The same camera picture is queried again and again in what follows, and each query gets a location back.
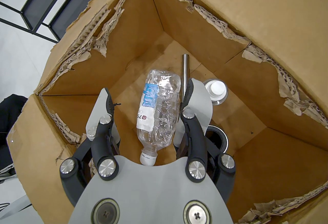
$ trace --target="white floor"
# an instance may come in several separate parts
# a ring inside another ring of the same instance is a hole
[[[26,0],[0,0],[21,9]],[[49,22],[65,0],[58,0],[45,22]],[[24,26],[18,14],[0,7],[0,18]],[[52,37],[43,29],[39,31]],[[0,23],[0,102],[11,94],[28,97],[38,85],[53,43]],[[0,184],[0,203],[13,202],[25,195],[18,179]]]

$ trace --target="round metal cap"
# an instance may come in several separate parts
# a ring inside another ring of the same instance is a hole
[[[100,122],[101,124],[108,124],[108,123],[110,123],[110,122],[111,122],[111,115],[109,115],[109,114],[105,114],[105,115],[103,115],[103,116],[100,118],[99,122]]]
[[[62,174],[68,174],[70,173],[75,166],[75,163],[72,159],[66,159],[61,165],[60,165],[60,172]]]
[[[107,202],[99,206],[96,212],[96,219],[99,224],[112,224],[117,216],[114,204]]]
[[[199,205],[192,205],[188,212],[190,224],[206,224],[207,217],[203,208]]]
[[[87,131],[87,138],[90,139],[91,141],[94,140],[96,136],[96,131],[97,131],[97,126],[92,126],[88,131]]]
[[[221,156],[221,162],[227,169],[234,168],[234,159],[228,154],[224,154]]]
[[[195,113],[190,108],[185,108],[182,112],[182,115],[186,119],[192,119],[195,116]]]
[[[206,170],[202,163],[199,161],[193,161],[189,164],[190,175],[196,179],[202,179],[205,177]]]
[[[111,176],[116,169],[115,161],[112,159],[105,159],[99,166],[98,173],[102,177]]]
[[[191,200],[183,210],[185,224],[210,224],[212,216],[210,210],[199,200]]]
[[[120,208],[111,198],[100,200],[92,210],[92,224],[117,224],[120,218]]]

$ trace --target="silver bolt head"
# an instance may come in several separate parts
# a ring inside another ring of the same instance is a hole
[[[199,205],[192,205],[188,211],[188,220],[190,224],[206,224],[207,217],[204,209]]]
[[[72,159],[66,159],[60,165],[60,172],[62,174],[68,174],[73,170],[74,166],[75,166],[75,163]]]
[[[191,108],[185,108],[182,112],[182,115],[186,118],[186,119],[192,119],[195,116],[195,112],[193,112],[191,110]]]
[[[103,115],[103,116],[100,118],[99,122],[100,122],[101,124],[108,124],[108,123],[110,123],[110,122],[111,122],[111,115],[109,115],[109,114],[105,114],[105,115]]]
[[[98,168],[98,173],[102,177],[111,176],[116,170],[116,163],[113,159],[105,159]]]
[[[87,138],[90,139],[91,141],[94,140],[96,136],[96,131],[97,131],[97,126],[92,126],[88,131],[87,131]]]
[[[224,154],[221,156],[221,162],[227,169],[234,168],[234,159],[228,154]]]
[[[189,173],[192,177],[201,180],[206,175],[205,167],[199,161],[193,161],[189,164]]]

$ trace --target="white bottle cap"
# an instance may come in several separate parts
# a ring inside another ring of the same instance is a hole
[[[227,94],[227,87],[225,83],[220,80],[210,81],[205,87],[209,92],[212,101],[220,101]]]
[[[156,158],[157,156],[150,156],[142,152],[140,155],[140,162],[143,165],[153,166],[156,162]]]

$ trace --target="crushed plastic bottle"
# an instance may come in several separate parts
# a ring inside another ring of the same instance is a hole
[[[179,75],[151,70],[147,76],[137,115],[138,139],[143,144],[140,162],[153,166],[157,151],[169,146],[179,115]]]

